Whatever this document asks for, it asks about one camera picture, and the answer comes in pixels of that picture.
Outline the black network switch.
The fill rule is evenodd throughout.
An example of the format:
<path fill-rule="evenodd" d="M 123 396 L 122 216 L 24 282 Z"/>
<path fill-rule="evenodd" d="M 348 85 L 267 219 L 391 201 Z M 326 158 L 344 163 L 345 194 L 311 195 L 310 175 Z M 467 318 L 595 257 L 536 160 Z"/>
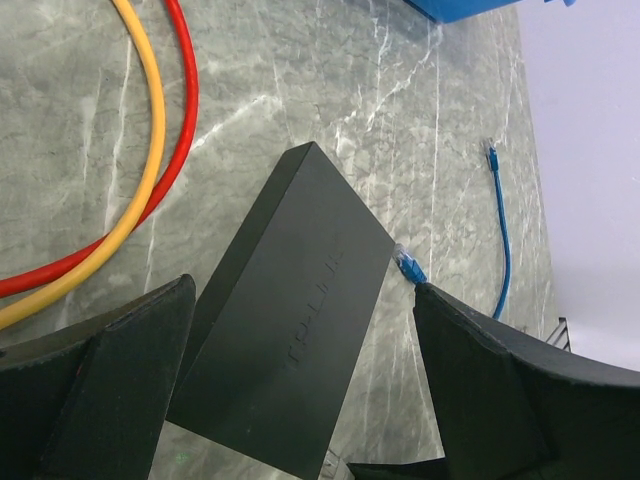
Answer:
<path fill-rule="evenodd" d="M 285 151 L 196 302 L 168 420 L 316 478 L 393 247 L 318 144 Z"/>

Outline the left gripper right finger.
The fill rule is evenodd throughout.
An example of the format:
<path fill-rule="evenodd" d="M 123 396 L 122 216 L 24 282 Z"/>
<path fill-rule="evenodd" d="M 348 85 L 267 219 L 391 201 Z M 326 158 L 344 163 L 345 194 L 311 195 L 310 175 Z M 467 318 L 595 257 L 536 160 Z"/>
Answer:
<path fill-rule="evenodd" d="M 358 479 L 635 479 L 639 375 L 487 317 L 432 284 L 413 315 L 444 449 Z"/>

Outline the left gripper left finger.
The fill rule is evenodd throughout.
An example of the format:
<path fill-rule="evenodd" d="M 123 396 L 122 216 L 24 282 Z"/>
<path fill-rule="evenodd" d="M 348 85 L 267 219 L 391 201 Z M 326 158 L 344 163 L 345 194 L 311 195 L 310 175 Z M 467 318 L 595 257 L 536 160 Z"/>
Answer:
<path fill-rule="evenodd" d="M 189 275 L 1 351 L 4 479 L 145 479 L 195 307 Z"/>

